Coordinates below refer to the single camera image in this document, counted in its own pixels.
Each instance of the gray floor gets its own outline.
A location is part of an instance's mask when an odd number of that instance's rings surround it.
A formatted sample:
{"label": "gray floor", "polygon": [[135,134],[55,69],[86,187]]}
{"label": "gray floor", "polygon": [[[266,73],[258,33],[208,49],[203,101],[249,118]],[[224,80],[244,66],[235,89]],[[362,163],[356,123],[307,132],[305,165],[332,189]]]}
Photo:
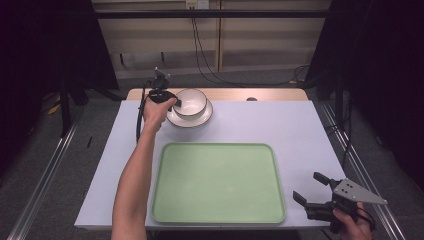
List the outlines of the gray floor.
{"label": "gray floor", "polygon": [[[219,76],[228,81],[267,84],[285,82],[292,78],[293,71],[270,70],[251,72],[221,73]],[[135,87],[141,87],[145,79],[119,80],[121,86],[117,94],[125,96]],[[228,84],[215,84],[205,81],[199,74],[174,76],[170,87],[230,87]],[[272,85],[272,87],[295,87],[295,84]],[[85,191],[89,188],[91,178],[100,160],[104,145],[110,133],[114,118],[119,109],[119,102],[113,102],[100,94],[88,91],[90,102],[84,108],[73,106],[73,116],[83,112],[69,148],[57,168],[48,192],[30,225],[27,239],[109,239],[110,232],[89,232],[73,226],[79,208],[84,200]],[[330,123],[323,114],[323,104],[333,104],[332,96],[328,102],[319,102],[315,89],[307,90],[308,97],[314,101],[323,125]],[[46,102],[45,108],[51,106]],[[3,178],[0,189],[0,239],[6,239],[10,234],[19,214],[24,209],[28,199],[37,186],[44,169],[59,142],[61,133],[60,112],[53,115],[42,113],[27,144],[14,164]],[[353,107],[352,111],[352,144],[362,162],[371,175],[381,195],[389,201],[397,223],[406,239],[422,239],[424,235],[424,194],[398,167],[389,149],[379,145],[377,135],[367,123],[366,118]],[[343,158],[343,149],[335,134],[329,133],[329,139],[339,157]],[[349,164],[346,164],[346,175],[356,180],[356,174]],[[367,206],[374,217],[379,217],[370,205]],[[327,239],[319,229],[299,230],[299,237],[292,232],[263,232],[257,239]],[[242,235],[231,235],[234,238],[245,238]],[[172,236],[162,235],[160,239],[170,239]],[[389,239],[385,227],[377,225],[374,239]]]}

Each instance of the white bowl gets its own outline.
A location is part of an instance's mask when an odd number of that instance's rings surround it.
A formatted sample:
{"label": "white bowl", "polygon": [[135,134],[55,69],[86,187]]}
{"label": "white bowl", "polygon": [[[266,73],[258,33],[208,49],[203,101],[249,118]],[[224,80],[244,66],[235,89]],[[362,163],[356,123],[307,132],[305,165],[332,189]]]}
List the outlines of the white bowl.
{"label": "white bowl", "polygon": [[180,91],[176,96],[181,100],[181,107],[174,105],[174,111],[181,119],[193,121],[205,112],[208,100],[203,92],[188,88]]}

